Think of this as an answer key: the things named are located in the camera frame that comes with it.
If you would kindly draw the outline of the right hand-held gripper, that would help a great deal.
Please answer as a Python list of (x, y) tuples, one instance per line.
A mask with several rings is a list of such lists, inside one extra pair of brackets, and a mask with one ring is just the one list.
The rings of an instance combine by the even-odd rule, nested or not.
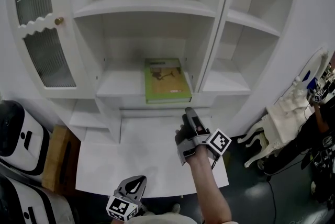
[(177, 153), (181, 164), (185, 164), (186, 159), (194, 155), (196, 148), (200, 145), (205, 146), (209, 157), (217, 162), (230, 146), (231, 139), (220, 129), (211, 133), (209, 129), (205, 128), (193, 108), (186, 107), (185, 113), (182, 115), (183, 123), (175, 135)]

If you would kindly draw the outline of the brown cardboard box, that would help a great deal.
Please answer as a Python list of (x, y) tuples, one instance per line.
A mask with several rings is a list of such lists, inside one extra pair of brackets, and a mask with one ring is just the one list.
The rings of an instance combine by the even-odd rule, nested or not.
[(78, 194), (75, 185), (80, 146), (80, 140), (69, 128), (54, 127), (44, 164), (42, 187), (59, 195)]

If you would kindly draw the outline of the blue cloth item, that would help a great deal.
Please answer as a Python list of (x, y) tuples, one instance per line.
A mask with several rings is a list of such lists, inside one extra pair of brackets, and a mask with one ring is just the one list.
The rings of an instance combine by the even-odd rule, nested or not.
[(307, 89), (315, 89), (318, 80), (316, 77), (311, 75), (311, 71), (309, 70), (303, 78), (302, 82), (306, 85)]

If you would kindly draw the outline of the person's right forearm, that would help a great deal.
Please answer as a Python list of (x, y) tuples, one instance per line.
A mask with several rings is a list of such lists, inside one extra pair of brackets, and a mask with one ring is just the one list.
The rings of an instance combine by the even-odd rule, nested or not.
[(188, 157), (186, 162), (191, 168), (198, 203), (205, 224), (231, 222), (231, 210), (214, 179), (207, 148), (204, 145), (197, 146), (195, 154)]

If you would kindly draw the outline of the white shelf cabinet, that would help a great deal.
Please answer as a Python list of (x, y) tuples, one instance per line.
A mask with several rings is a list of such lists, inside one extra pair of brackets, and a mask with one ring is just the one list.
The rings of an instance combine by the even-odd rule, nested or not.
[[(95, 0), (70, 0), (71, 11)], [(121, 180), (148, 178), (146, 197), (195, 192), (190, 174), (177, 156), (174, 131), (191, 106), (211, 130), (237, 125), (240, 112), (255, 93), (264, 70), (281, 43), (293, 0), (195, 0), (216, 12), (213, 33), (202, 57), (188, 103), (147, 104), (142, 95), (99, 97), (103, 51), (87, 45), (74, 19), (76, 40), (94, 95), (84, 99), (43, 97), (81, 141), (76, 188), (109, 195)]]

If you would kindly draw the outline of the white black rounded machine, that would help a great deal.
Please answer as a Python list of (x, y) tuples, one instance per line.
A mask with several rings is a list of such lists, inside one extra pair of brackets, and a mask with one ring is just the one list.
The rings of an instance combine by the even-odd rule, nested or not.
[(0, 175), (0, 224), (76, 224), (65, 197)]
[(0, 162), (28, 176), (44, 170), (50, 132), (14, 100), (0, 100)]

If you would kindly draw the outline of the white ornate chair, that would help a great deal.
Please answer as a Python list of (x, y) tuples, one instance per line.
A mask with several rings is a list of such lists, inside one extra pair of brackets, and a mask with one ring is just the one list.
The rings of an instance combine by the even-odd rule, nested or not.
[(266, 106), (266, 114), (250, 127), (243, 138), (238, 139), (238, 143), (252, 139), (245, 145), (247, 148), (257, 140), (261, 145), (261, 151), (244, 163), (245, 168), (272, 154), (277, 156), (297, 136), (300, 127), (312, 114), (307, 99), (308, 89), (302, 80), (309, 70), (319, 80), (330, 58), (329, 51), (325, 48), (314, 53), (285, 93), (273, 105)]

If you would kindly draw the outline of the person's light shirt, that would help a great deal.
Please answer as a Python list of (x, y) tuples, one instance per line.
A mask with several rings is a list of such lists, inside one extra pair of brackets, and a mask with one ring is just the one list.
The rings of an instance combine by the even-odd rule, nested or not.
[(187, 216), (168, 213), (134, 217), (128, 224), (197, 224), (197, 222)]

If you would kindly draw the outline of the black patterned bag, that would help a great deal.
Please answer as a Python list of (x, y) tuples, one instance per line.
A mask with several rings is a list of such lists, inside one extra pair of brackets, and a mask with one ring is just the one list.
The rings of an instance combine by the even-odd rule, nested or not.
[(335, 138), (327, 136), (318, 147), (311, 148), (301, 163), (312, 173), (311, 194), (319, 203), (335, 207)]

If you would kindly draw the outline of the green cover book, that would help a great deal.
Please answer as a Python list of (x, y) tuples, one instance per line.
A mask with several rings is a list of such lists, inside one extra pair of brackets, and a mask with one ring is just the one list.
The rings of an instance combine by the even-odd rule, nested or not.
[(147, 104), (188, 103), (192, 100), (178, 58), (145, 59), (144, 80)]

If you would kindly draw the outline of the white shelf compartment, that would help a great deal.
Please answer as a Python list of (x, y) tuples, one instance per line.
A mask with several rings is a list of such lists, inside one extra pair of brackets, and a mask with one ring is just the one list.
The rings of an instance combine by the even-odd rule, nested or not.
[(195, 52), (208, 46), (216, 15), (195, 0), (95, 0), (75, 9), (87, 45), (103, 51), (97, 96), (142, 95), (145, 59), (178, 59), (194, 85)]

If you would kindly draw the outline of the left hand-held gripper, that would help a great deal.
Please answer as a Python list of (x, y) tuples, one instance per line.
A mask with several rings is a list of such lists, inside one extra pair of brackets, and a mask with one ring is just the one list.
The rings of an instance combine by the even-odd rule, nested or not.
[(122, 222), (128, 222), (142, 207), (141, 198), (147, 184), (144, 175), (133, 176), (123, 180), (106, 206), (109, 216)]

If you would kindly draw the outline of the white glass cabinet door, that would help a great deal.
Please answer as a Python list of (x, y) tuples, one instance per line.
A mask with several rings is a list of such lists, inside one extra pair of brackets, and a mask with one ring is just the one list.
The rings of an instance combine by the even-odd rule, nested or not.
[[(6, 0), (10, 29), (23, 65), (45, 98), (92, 98), (70, 0)], [(54, 20), (63, 17), (63, 24)]]

